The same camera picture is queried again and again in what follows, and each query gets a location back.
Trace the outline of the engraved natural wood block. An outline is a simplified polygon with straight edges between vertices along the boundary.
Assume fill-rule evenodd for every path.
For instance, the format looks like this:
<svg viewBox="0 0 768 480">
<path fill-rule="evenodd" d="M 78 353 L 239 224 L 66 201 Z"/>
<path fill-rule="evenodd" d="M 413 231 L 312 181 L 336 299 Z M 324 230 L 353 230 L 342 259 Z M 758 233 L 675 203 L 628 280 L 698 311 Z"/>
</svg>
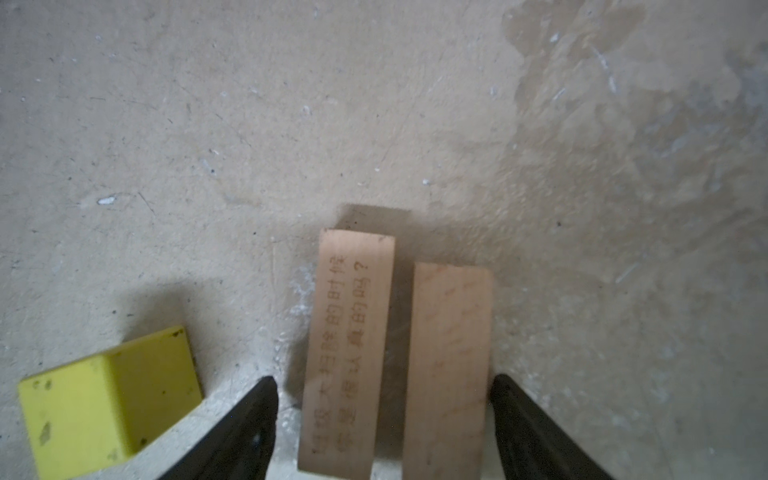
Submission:
<svg viewBox="0 0 768 480">
<path fill-rule="evenodd" d="M 392 236 L 320 234 L 298 448 L 302 471 L 371 475 L 394 256 Z"/>
</svg>

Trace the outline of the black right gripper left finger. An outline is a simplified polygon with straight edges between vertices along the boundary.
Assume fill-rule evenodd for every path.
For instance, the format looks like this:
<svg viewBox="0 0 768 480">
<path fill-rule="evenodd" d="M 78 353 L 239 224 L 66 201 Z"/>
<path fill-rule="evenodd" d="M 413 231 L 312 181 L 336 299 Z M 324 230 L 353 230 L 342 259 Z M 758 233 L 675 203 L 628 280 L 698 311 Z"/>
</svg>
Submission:
<svg viewBox="0 0 768 480">
<path fill-rule="evenodd" d="M 163 479 L 266 478 L 276 441 L 279 399 L 272 376 L 257 384 Z"/>
</svg>

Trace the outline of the yellow-green cube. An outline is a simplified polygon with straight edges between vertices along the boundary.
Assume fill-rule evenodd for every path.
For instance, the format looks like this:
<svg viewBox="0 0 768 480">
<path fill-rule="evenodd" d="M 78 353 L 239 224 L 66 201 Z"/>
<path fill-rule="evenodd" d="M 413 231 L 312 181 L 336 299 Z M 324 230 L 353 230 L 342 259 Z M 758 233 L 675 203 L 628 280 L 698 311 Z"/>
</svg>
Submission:
<svg viewBox="0 0 768 480">
<path fill-rule="evenodd" d="M 181 326 L 25 378 L 18 393 L 41 479 L 121 464 L 203 399 Z"/>
</svg>

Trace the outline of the plain natural wood block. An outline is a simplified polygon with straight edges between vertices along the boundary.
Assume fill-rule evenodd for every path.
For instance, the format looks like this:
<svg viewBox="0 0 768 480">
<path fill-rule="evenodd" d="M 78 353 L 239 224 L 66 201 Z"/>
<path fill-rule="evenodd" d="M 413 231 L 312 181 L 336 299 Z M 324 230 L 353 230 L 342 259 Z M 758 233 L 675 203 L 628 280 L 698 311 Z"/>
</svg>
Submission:
<svg viewBox="0 0 768 480">
<path fill-rule="evenodd" d="M 418 263 L 414 271 L 402 476 L 477 479 L 490 369 L 493 276 Z"/>
</svg>

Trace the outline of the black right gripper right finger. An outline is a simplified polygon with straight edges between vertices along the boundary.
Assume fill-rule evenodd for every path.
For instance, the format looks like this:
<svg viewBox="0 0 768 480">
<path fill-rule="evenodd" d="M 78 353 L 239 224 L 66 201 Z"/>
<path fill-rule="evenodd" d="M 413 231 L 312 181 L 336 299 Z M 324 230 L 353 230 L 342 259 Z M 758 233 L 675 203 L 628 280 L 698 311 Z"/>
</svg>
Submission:
<svg viewBox="0 0 768 480">
<path fill-rule="evenodd" d="M 506 478 L 613 479 L 509 375 L 494 376 L 489 399 Z"/>
</svg>

